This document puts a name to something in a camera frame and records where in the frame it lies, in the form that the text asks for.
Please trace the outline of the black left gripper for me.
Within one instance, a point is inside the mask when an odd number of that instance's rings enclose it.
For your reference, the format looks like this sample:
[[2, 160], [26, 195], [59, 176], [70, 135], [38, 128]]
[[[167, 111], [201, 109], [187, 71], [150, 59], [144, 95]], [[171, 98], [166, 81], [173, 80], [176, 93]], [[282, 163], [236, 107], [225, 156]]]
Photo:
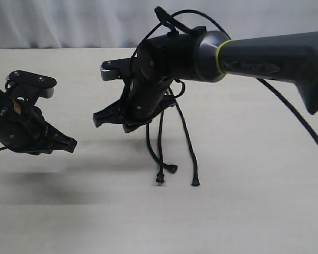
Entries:
[[49, 124], [35, 103], [14, 98], [0, 89], [0, 151], [30, 155], [51, 154], [54, 150], [73, 153], [77, 141]]

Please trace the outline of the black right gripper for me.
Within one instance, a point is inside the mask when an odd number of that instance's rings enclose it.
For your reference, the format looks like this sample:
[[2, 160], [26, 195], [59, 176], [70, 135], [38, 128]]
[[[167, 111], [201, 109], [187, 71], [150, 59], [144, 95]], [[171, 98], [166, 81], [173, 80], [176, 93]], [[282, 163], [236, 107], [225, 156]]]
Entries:
[[154, 112], [174, 79], [197, 80], [194, 49], [197, 36], [162, 35], [146, 39], [137, 49], [138, 69], [131, 90], [120, 109], [120, 102], [93, 113], [94, 125], [123, 124], [125, 133], [151, 123]]

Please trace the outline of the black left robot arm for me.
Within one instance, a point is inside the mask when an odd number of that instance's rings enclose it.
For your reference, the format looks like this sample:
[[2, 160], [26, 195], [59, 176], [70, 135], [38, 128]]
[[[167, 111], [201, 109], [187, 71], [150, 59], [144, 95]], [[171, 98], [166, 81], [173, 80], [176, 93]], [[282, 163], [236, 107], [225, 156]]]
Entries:
[[48, 123], [36, 106], [38, 98], [53, 96], [56, 84], [52, 77], [23, 70], [6, 77], [5, 89], [0, 89], [0, 151], [34, 156], [74, 152], [77, 141]]

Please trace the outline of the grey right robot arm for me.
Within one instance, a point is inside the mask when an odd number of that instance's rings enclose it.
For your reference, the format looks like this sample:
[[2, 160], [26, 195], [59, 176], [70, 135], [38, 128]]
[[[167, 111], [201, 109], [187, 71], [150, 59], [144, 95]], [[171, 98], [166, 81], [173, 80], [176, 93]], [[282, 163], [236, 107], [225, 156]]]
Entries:
[[175, 104], [167, 93], [173, 81], [216, 83], [227, 74], [294, 84], [308, 113], [316, 114], [318, 31], [231, 40], [221, 31], [201, 30], [146, 39], [137, 57], [102, 63], [102, 79], [125, 86], [116, 102], [93, 114], [93, 122], [132, 132]]

